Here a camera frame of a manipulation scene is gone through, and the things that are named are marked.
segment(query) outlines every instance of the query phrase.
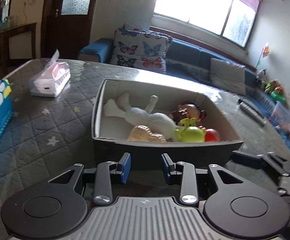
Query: gray quilted tablecloth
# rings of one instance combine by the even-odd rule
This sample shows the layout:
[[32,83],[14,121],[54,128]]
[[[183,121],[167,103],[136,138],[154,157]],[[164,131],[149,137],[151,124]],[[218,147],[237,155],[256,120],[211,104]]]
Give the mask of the gray quilted tablecloth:
[[[14,117],[0,140],[0,208],[16,192],[54,175],[74,163],[94,167],[91,116],[94,98],[104,78],[131,79],[176,85],[208,95],[246,140],[241,150],[251,154],[276,152],[290,159],[290,153],[268,123],[261,128],[243,114],[237,97],[208,86],[148,71],[120,66],[66,60],[71,79],[58,98],[32,97],[28,79],[43,69],[46,60],[34,60],[10,78]],[[275,185],[263,171],[234,163],[227,168],[274,191]],[[127,185],[114,186],[114,195],[168,196],[178,186],[165,185],[161,171],[131,171]],[[7,236],[0,220],[0,239]]]

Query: plastic bin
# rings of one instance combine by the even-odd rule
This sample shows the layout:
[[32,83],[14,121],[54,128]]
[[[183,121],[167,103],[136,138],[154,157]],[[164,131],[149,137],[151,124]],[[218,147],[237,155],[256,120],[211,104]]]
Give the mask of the plastic bin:
[[274,111],[272,111],[272,121],[280,126],[285,134],[290,134],[290,111],[288,111],[281,102],[277,102]]

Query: window sill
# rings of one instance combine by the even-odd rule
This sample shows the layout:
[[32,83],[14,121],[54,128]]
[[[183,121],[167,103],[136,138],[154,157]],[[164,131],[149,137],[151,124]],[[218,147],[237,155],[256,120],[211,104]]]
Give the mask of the window sill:
[[226,38],[222,38],[217,34],[211,33],[195,25],[161,15],[153,15],[151,25],[153,27],[169,30],[194,40],[198,40],[242,61],[246,61],[248,53],[245,49],[227,40]]

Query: brown wooden door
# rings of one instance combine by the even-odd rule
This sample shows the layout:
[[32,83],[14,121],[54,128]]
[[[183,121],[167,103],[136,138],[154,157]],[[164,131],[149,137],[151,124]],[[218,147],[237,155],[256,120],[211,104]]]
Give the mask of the brown wooden door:
[[89,43],[95,2],[96,0],[45,1],[46,27],[45,30],[42,28],[43,57],[51,57],[58,49],[60,58],[77,59],[78,52]]

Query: window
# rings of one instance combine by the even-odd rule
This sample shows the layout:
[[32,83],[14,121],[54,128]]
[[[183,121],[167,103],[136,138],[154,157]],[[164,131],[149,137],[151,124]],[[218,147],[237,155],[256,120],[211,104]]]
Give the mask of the window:
[[260,0],[157,0],[155,14],[208,30],[246,47]]

